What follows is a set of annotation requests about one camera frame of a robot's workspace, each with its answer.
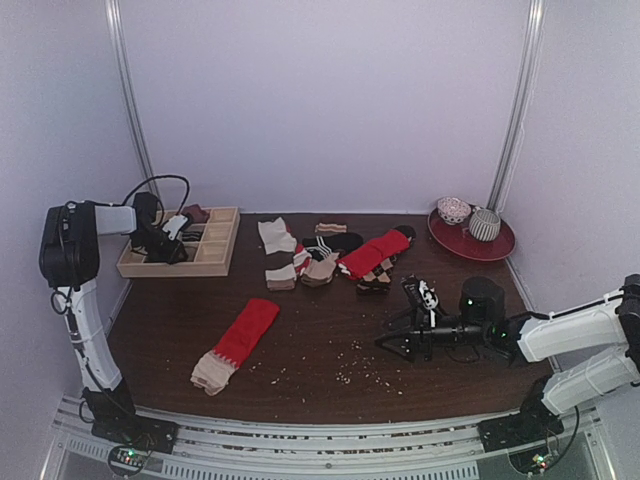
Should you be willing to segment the white patterned bowl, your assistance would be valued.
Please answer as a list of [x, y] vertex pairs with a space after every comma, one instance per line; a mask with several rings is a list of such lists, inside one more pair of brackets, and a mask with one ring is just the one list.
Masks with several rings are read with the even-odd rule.
[[472, 212], [471, 206], [457, 197], [442, 197], [437, 201], [437, 212], [447, 225], [458, 225]]

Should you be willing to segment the striped ceramic cup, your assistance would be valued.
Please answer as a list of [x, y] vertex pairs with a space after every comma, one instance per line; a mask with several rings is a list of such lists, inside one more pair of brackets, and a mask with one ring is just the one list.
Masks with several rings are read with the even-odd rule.
[[501, 219], [493, 210], [477, 207], [469, 220], [471, 236], [480, 242], [494, 241], [500, 232]]

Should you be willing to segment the red white striped sock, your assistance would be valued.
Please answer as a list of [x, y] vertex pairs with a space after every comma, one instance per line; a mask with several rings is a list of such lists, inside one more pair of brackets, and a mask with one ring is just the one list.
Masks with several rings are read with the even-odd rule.
[[300, 278], [312, 260], [312, 255], [301, 243], [296, 245], [293, 255], [293, 266], [297, 278]]

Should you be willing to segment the beige brown sock pile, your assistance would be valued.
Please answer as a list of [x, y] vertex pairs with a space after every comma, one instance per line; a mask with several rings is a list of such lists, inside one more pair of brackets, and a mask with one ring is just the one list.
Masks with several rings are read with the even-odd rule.
[[266, 270], [265, 280], [270, 291], [288, 291], [296, 286], [297, 274], [292, 264], [278, 269]]

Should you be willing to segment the right aluminium frame post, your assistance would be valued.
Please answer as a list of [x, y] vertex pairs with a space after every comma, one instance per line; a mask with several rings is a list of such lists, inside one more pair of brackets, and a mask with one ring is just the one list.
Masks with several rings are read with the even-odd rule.
[[501, 214], [506, 206], [524, 140], [524, 123], [533, 96], [543, 38], [546, 2], [531, 0], [511, 112], [487, 208]]

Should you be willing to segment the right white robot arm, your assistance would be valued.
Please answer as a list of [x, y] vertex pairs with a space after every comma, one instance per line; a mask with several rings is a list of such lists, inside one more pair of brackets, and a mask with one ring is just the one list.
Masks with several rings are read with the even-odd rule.
[[559, 313], [525, 311], [507, 316], [505, 291], [475, 276], [461, 287], [459, 312], [447, 314], [426, 281], [402, 282], [409, 307], [392, 317], [377, 347], [413, 362], [430, 360], [436, 348], [471, 347], [509, 366], [538, 363], [561, 354], [597, 348], [578, 365], [537, 379], [515, 414], [477, 426], [487, 452], [559, 435], [561, 416], [617, 388], [639, 383], [639, 277], [590, 303]]

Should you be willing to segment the wooden compartment tray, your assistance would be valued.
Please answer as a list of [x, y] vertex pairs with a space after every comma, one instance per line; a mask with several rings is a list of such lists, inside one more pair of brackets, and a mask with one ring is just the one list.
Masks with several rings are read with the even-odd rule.
[[226, 277], [229, 274], [240, 223], [238, 207], [205, 208], [210, 212], [206, 224], [192, 224], [187, 231], [202, 231], [199, 243], [184, 243], [188, 260], [177, 264], [148, 263], [143, 250], [128, 243], [117, 269], [123, 278]]

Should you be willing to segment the red and beige sock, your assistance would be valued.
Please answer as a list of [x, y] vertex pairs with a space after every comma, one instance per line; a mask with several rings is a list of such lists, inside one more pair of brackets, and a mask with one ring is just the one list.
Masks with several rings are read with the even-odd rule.
[[219, 342], [198, 360], [190, 376], [191, 383], [209, 396], [219, 394], [279, 313], [280, 306], [274, 302], [250, 299]]

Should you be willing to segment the black striped rolled sock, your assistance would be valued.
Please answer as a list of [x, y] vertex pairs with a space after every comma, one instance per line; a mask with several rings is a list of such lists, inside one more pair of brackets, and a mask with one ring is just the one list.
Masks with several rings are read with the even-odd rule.
[[202, 240], [202, 231], [185, 231], [181, 235], [181, 241], [184, 243], [199, 243]]

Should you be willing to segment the maroon rolled sock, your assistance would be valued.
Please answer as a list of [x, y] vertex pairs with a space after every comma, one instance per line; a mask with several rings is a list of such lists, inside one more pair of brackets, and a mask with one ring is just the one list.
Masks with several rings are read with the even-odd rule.
[[181, 214], [188, 217], [194, 224], [206, 224], [210, 219], [210, 212], [198, 204], [184, 207], [181, 210]]

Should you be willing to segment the aluminium frame post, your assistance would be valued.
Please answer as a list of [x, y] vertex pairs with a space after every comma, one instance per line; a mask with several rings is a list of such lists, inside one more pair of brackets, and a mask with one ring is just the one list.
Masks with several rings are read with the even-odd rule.
[[531, 0], [511, 112], [487, 208], [501, 214], [506, 206], [524, 140], [524, 123], [533, 96], [543, 38], [546, 2]]
[[136, 161], [143, 175], [143, 179], [150, 179], [150, 183], [148, 184], [149, 190], [159, 199], [162, 199], [158, 188], [158, 181], [153, 179], [155, 173], [152, 167], [143, 125], [136, 102], [124, 35], [120, 1], [105, 0], [104, 5], [107, 27], [115, 57], [116, 70], [120, 81], [127, 124], [133, 142]]

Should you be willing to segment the small striped folded sock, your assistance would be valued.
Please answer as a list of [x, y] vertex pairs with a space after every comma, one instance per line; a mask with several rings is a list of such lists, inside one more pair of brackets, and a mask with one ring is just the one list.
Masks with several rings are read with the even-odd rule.
[[348, 232], [348, 227], [345, 224], [318, 223], [315, 226], [314, 232], [317, 235], [320, 235], [320, 234], [347, 233]]

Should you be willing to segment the red folded sock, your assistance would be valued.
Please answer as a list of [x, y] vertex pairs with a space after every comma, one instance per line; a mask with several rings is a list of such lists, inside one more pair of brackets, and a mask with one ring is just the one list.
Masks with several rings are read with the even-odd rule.
[[413, 227], [399, 225], [338, 260], [337, 267], [348, 278], [361, 279], [384, 260], [408, 250], [415, 238], [416, 231]]

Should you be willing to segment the red round plate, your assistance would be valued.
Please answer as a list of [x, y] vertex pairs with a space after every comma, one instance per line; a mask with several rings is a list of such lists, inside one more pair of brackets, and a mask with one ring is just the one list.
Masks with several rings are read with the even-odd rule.
[[448, 225], [434, 208], [427, 219], [433, 239], [449, 252], [478, 262], [494, 262], [509, 257], [516, 248], [516, 238], [511, 227], [503, 222], [498, 237], [491, 242], [475, 239], [468, 229], [468, 221]]

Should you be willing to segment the black white striped sock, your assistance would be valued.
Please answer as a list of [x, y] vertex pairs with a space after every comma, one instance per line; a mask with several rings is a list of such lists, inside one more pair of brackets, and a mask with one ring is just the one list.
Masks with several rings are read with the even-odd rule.
[[363, 237], [357, 233], [344, 232], [327, 236], [303, 238], [302, 245], [316, 261], [327, 258], [332, 253], [349, 254], [364, 244]]

